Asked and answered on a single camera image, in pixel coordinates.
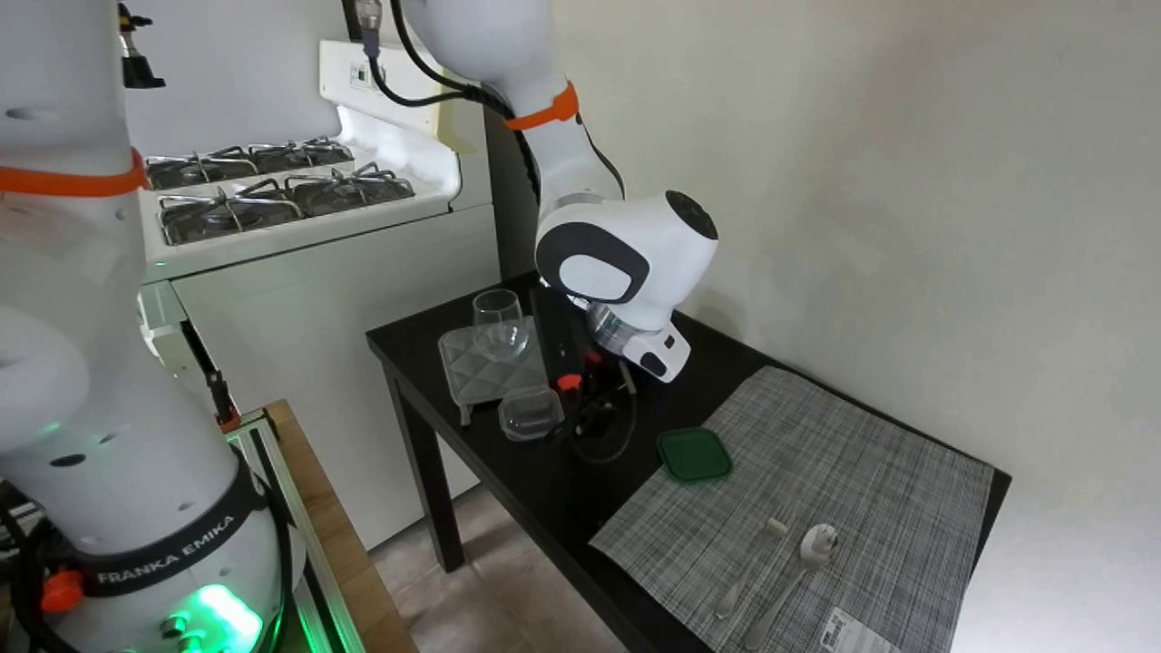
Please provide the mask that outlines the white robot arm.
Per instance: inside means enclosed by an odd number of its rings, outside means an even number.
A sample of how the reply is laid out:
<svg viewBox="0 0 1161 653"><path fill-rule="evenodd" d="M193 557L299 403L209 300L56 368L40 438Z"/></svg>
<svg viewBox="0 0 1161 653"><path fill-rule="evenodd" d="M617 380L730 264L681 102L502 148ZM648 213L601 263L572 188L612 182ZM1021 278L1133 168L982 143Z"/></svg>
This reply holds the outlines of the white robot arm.
<svg viewBox="0 0 1161 653"><path fill-rule="evenodd" d="M541 182L541 284L597 344L674 380L674 309L718 229L681 193L633 201L553 61L548 0L356 0L444 97L496 108ZM29 653L271 653L291 609L282 499L151 361L137 284L146 160L123 120L116 0L0 0L0 465L44 523L13 537Z"/></svg>

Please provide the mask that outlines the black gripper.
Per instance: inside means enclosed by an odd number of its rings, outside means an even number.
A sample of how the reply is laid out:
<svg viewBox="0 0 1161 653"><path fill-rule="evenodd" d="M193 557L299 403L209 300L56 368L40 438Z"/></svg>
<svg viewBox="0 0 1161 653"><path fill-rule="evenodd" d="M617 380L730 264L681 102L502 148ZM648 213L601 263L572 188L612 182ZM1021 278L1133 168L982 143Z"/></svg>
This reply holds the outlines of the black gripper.
<svg viewBox="0 0 1161 653"><path fill-rule="evenodd" d="M564 294L536 287L532 320L548 388L564 403L560 434L591 467L622 462L635 427L635 380L622 361L601 351L583 312Z"/></svg>

